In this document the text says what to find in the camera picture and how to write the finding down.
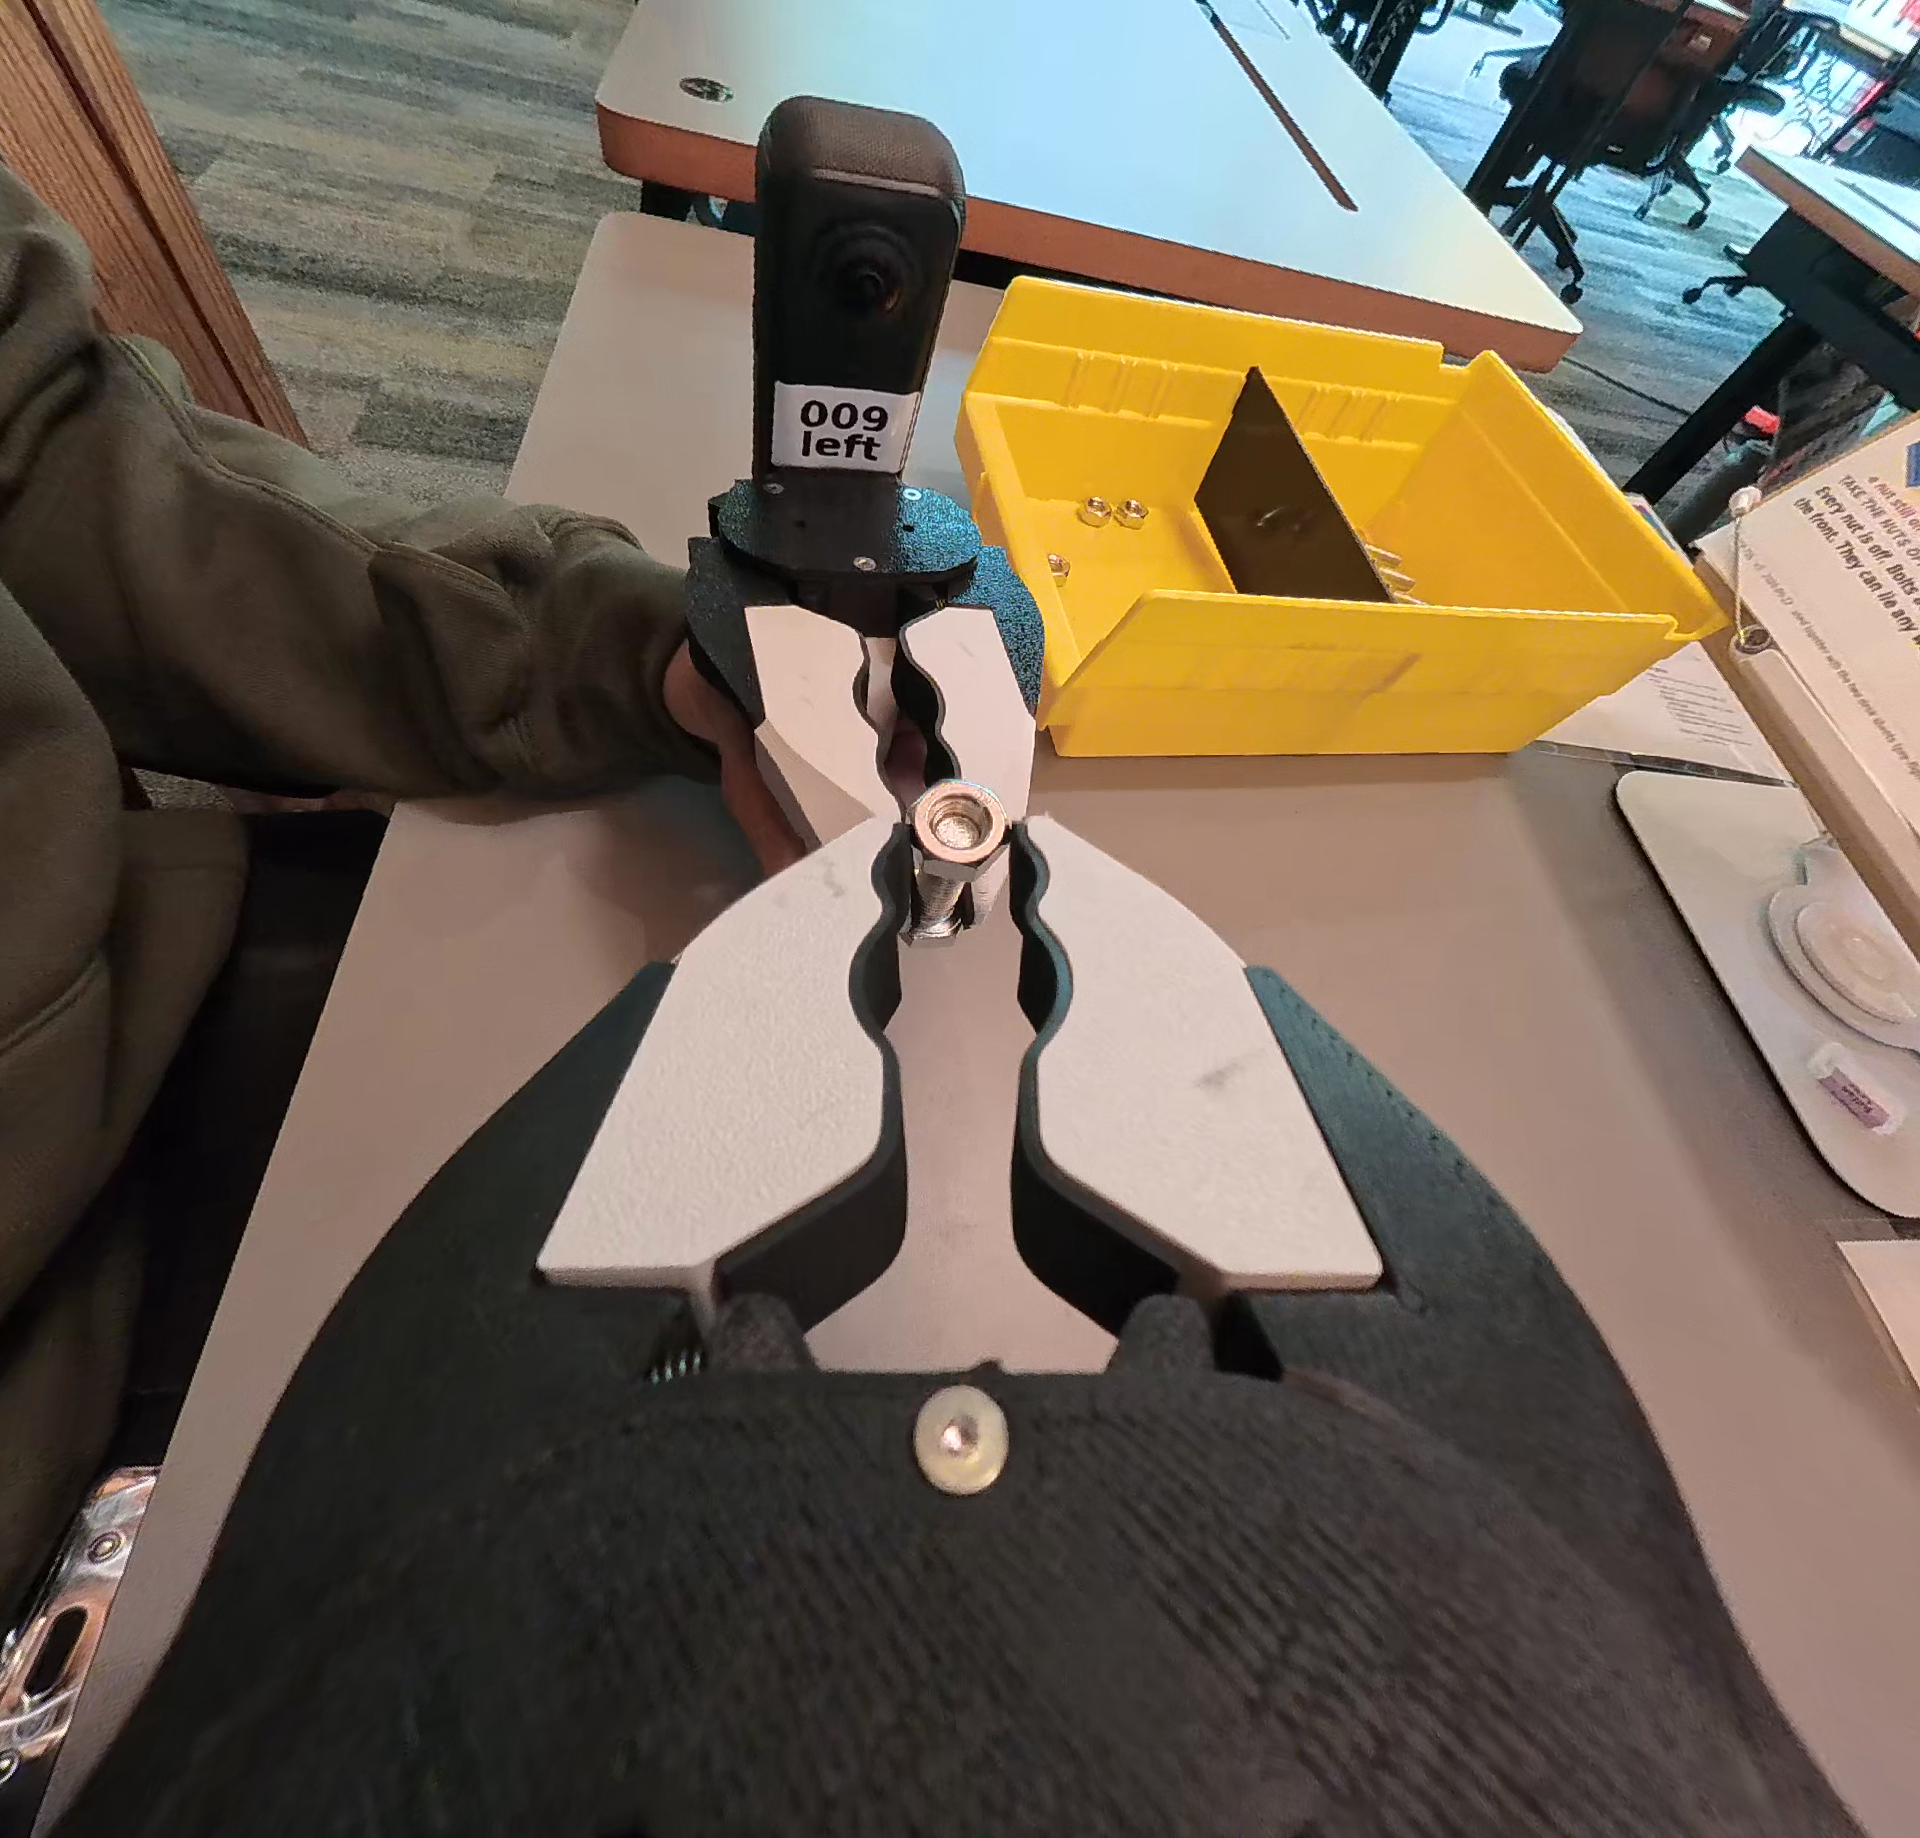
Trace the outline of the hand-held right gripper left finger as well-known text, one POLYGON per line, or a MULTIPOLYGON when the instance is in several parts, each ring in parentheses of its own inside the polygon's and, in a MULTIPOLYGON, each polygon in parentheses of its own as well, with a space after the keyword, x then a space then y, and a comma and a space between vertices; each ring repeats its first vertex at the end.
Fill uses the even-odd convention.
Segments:
POLYGON ((540 1248, 557 1286, 779 1298, 814 1331, 906 1235, 901 930, 910 851, 870 821, 733 904, 673 966, 540 1248))

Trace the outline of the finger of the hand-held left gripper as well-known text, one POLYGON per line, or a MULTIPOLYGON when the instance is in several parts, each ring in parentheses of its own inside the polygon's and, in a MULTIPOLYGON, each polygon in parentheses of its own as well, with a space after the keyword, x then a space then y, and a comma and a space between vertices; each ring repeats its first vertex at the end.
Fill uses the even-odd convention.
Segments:
POLYGON ((895 687, 924 740, 924 785, 971 782, 995 794, 1008 822, 1023 822, 1039 726, 997 615, 943 606, 906 623, 895 687))
POLYGON ((753 605, 745 623, 761 706, 757 758, 794 835, 814 853, 884 821, 883 738, 862 700, 865 639, 791 602, 753 605))

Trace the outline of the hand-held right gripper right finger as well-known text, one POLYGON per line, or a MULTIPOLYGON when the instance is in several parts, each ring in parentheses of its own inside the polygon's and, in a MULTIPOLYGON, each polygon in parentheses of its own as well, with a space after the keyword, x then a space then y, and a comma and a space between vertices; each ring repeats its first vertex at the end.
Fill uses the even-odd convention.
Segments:
POLYGON ((1239 951, 1061 819, 1011 843, 991 1167, 1020 1270, 1114 1339, 1154 1298, 1366 1296, 1385 1252, 1239 951))

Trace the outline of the yellow storage bin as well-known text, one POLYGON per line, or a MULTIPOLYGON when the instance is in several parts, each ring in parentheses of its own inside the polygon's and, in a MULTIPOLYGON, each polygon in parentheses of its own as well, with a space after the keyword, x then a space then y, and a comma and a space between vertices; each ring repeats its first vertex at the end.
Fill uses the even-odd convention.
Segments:
POLYGON ((1023 275, 957 451, 1039 605, 1062 756, 1508 755, 1725 626, 1693 560, 1492 352, 1023 275), (1424 605, 1237 595, 1195 497, 1251 369, 1424 605), (1090 497, 1151 520, 1085 526, 1090 497))

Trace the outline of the person's left hand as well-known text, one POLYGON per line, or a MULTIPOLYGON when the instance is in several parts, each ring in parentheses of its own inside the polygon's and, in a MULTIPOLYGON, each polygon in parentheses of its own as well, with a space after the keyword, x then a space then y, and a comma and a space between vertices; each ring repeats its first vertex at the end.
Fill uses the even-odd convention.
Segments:
POLYGON ((663 699, 673 723, 710 749, 727 813, 762 875, 776 877, 803 862, 807 843, 762 777, 755 729, 700 673, 691 643, 674 650, 663 675, 663 699))

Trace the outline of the white wood-edged table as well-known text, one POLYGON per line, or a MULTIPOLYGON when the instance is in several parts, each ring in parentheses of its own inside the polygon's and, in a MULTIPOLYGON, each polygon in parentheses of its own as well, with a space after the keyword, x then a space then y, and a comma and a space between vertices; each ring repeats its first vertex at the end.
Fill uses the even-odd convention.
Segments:
POLYGON ((1580 339, 1288 0, 639 0, 597 88, 602 158, 750 200, 794 97, 935 122, 995 259, 1524 373, 1580 339))

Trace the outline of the black bin divider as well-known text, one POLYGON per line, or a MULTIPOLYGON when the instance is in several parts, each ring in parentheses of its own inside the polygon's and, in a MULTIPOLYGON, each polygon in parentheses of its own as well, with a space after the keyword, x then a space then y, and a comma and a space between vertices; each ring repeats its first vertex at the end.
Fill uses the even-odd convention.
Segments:
POLYGON ((1396 602, 1261 367, 1245 374, 1195 505, 1239 596, 1396 602))

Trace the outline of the person's olive jacket torso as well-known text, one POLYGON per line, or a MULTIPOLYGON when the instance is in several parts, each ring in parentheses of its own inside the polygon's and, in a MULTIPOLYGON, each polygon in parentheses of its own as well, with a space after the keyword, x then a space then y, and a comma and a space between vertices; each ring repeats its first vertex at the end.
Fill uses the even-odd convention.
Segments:
POLYGON ((122 1419, 143 1227, 109 1194, 220 974, 225 809, 129 804, 109 732, 3 609, 3 1597, 31 1594, 122 1419))

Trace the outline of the small purple labelled tube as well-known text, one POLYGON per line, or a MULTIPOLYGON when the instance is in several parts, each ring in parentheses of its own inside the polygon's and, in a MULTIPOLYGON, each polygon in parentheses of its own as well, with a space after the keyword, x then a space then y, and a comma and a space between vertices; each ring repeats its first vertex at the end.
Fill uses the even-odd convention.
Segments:
POLYGON ((1807 1075, 1857 1126, 1876 1139, 1897 1137, 1908 1120, 1908 1094, 1855 1051, 1829 1041, 1807 1061, 1807 1075))

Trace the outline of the wooden cabinet side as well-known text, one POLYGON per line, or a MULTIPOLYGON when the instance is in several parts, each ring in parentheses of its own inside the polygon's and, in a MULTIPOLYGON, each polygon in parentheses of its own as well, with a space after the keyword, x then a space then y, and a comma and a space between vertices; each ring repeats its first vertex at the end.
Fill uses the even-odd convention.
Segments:
POLYGON ((3 153, 87 244, 109 330, 162 344, 204 408, 306 442, 96 0, 3 0, 3 153))

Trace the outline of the black office chair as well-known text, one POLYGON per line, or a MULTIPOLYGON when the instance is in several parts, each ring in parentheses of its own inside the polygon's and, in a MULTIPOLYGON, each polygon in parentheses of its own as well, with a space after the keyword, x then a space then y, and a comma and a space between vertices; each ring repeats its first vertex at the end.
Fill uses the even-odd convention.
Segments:
POLYGON ((1697 232, 1711 217, 1712 193, 1693 164, 1693 151, 1725 110, 1727 84, 1709 69, 1655 66, 1637 83, 1623 110, 1611 168, 1645 186, 1634 222, 1647 222, 1674 190, 1693 194, 1684 221, 1697 232))

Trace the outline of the black-framed white table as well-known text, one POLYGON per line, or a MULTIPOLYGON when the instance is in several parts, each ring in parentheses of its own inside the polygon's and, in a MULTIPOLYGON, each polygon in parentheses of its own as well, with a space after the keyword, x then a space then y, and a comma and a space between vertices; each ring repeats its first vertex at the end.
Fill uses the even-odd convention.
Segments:
POLYGON ((1782 319, 1625 483, 1663 503, 1814 346, 1831 346, 1906 410, 1919 400, 1919 342, 1893 307, 1919 295, 1919 193, 1807 156, 1751 149, 1741 170, 1782 204, 1751 247, 1745 275, 1782 319))

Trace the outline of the chrome chair frame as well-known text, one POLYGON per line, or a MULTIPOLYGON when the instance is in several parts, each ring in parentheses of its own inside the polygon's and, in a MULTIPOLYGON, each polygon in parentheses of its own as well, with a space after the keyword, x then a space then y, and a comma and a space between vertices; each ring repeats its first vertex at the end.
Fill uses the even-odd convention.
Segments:
POLYGON ((160 1480, 158 1465, 100 1478, 3 1646, 3 1835, 33 1835, 160 1480))

